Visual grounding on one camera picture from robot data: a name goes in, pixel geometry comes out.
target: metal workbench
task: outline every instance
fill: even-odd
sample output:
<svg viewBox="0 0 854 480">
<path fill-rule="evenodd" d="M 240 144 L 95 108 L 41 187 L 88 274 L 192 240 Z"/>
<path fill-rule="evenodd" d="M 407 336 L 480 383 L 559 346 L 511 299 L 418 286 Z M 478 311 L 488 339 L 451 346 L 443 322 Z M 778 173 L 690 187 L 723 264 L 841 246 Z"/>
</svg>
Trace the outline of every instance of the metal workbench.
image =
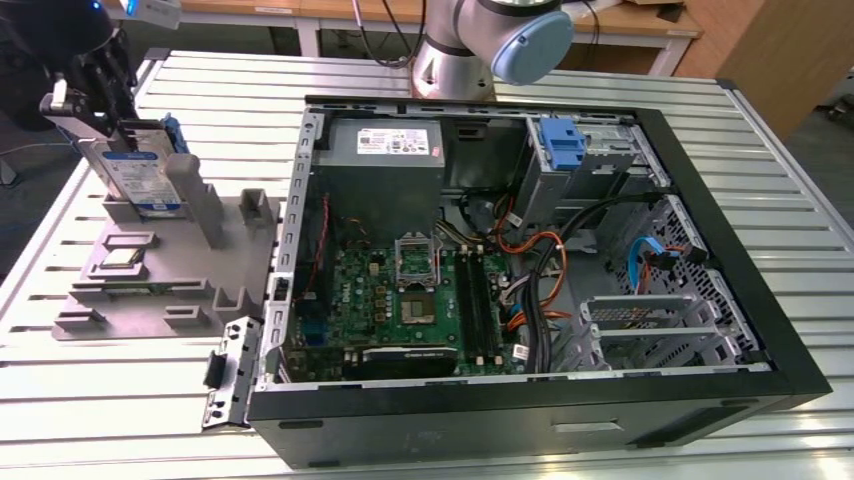
<svg viewBox="0 0 854 480">
<path fill-rule="evenodd" d="M 172 52 L 144 62 L 140 77 L 140 115 L 177 117 L 203 176 L 223 194 L 262 187 L 284 197 L 306 94 L 408 95 L 406 72 L 358 60 Z M 854 239 L 741 94 L 709 80 L 570 72 L 496 89 L 500 100 L 663 111 L 835 391 L 682 448 L 323 476 L 854 477 Z M 286 474 L 251 431 L 199 434 L 217 338 L 51 338 L 101 229 L 104 190 L 81 164 L 0 290 L 0 477 Z"/>
</svg>

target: side panel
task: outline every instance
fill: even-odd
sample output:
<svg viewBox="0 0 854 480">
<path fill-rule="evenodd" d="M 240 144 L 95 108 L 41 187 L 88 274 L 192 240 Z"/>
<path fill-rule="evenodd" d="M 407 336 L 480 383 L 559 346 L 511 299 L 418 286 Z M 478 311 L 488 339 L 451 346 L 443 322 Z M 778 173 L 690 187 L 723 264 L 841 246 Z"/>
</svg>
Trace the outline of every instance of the side panel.
<svg viewBox="0 0 854 480">
<path fill-rule="evenodd" d="M 252 425 L 294 469 L 682 445 L 763 405 L 715 400 L 342 417 Z"/>
</svg>

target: black cable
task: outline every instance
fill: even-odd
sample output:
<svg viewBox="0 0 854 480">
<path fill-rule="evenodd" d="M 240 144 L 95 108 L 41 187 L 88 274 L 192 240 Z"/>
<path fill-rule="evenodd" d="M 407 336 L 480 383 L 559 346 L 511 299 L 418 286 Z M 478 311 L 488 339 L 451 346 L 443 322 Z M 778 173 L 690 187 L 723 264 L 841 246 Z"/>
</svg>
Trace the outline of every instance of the black cable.
<svg viewBox="0 0 854 480">
<path fill-rule="evenodd" d="M 391 13 L 391 7 L 388 6 L 388 0 L 383 0 L 383 7 L 386 8 L 386 13 L 388 14 L 388 18 L 391 19 L 391 24 L 395 26 L 395 31 L 400 36 L 400 40 L 403 41 L 403 45 L 406 46 L 407 51 L 411 53 L 412 49 L 410 48 L 410 42 L 406 41 L 406 35 L 403 35 L 403 31 L 400 30 L 400 25 L 398 25 L 398 19 L 395 18 L 394 13 Z"/>
<path fill-rule="evenodd" d="M 591 68 L 591 62 L 596 56 L 595 52 L 596 52 L 596 47 L 599 46 L 599 33 L 602 29 L 602 24 L 599 23 L 599 14 L 596 13 L 596 9 L 592 7 L 592 5 L 590 5 L 590 2 L 587 0 L 580 0 L 580 2 L 584 4 L 584 6 L 587 7 L 587 10 L 590 10 L 590 13 L 592 14 L 592 39 L 591 39 L 591 42 L 587 44 L 587 48 L 584 49 L 584 57 L 582 58 L 582 62 L 576 70 L 580 70 L 584 67 Z"/>
<path fill-rule="evenodd" d="M 364 30 L 364 27 L 362 26 L 362 22 L 359 22 L 359 31 L 362 32 L 362 44 L 364 45 L 364 51 L 368 54 L 368 57 L 371 57 L 371 60 L 374 60 L 379 65 L 382 65 L 383 67 L 388 67 L 388 68 L 404 68 L 406 66 L 408 66 L 410 62 L 412 61 L 412 59 L 415 58 L 415 55 L 418 54 L 418 49 L 422 45 L 422 42 L 424 40 L 424 23 L 427 21 L 427 0 L 422 0 L 422 18 L 420 18 L 420 24 L 418 26 L 418 40 L 415 41 L 415 48 L 410 48 L 410 43 L 406 40 L 406 36 L 403 35 L 403 31 L 400 30 L 400 25 L 398 24 L 398 19 L 395 18 L 392 12 L 391 12 L 391 7 L 388 6 L 388 0 L 383 0 L 383 6 L 386 7 L 386 12 L 388 13 L 388 18 L 391 19 L 391 23 L 395 27 L 395 31 L 398 32 L 398 35 L 400 36 L 400 40 L 403 41 L 403 45 L 407 48 L 407 56 L 400 59 L 400 60 L 383 60 L 380 59 L 375 54 L 374 54 L 374 49 L 371 48 L 371 44 L 368 43 L 368 35 L 367 35 L 367 31 Z"/>
</svg>

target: metal bracket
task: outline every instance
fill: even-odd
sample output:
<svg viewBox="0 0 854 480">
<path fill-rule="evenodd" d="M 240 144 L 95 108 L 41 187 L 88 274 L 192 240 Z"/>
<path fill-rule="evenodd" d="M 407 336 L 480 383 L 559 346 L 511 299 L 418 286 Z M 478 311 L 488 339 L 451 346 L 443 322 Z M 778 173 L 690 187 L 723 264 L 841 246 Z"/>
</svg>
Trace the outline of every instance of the metal bracket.
<svg viewBox="0 0 854 480">
<path fill-rule="evenodd" d="M 201 430 L 249 428 L 245 414 L 255 378 L 262 323 L 243 317 L 225 324 L 219 350 L 211 352 L 204 384 L 212 389 L 201 420 Z"/>
</svg>

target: connector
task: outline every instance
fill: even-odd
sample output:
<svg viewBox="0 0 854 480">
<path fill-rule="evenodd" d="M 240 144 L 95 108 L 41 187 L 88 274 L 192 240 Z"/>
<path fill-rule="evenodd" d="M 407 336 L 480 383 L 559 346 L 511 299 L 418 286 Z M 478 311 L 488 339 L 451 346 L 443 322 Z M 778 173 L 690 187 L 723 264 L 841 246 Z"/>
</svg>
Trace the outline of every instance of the connector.
<svg viewBox="0 0 854 480">
<path fill-rule="evenodd" d="M 543 145 L 551 156 L 551 168 L 575 170 L 587 153 L 584 135 L 568 118 L 543 118 L 539 121 Z"/>
<path fill-rule="evenodd" d="M 659 270 L 672 270 L 676 266 L 676 260 L 679 260 L 679 252 L 643 252 L 643 260 L 652 268 L 658 268 Z"/>
<path fill-rule="evenodd" d="M 682 258 L 695 265 L 701 265 L 709 259 L 709 252 L 694 245 L 687 245 L 682 252 Z"/>
</svg>

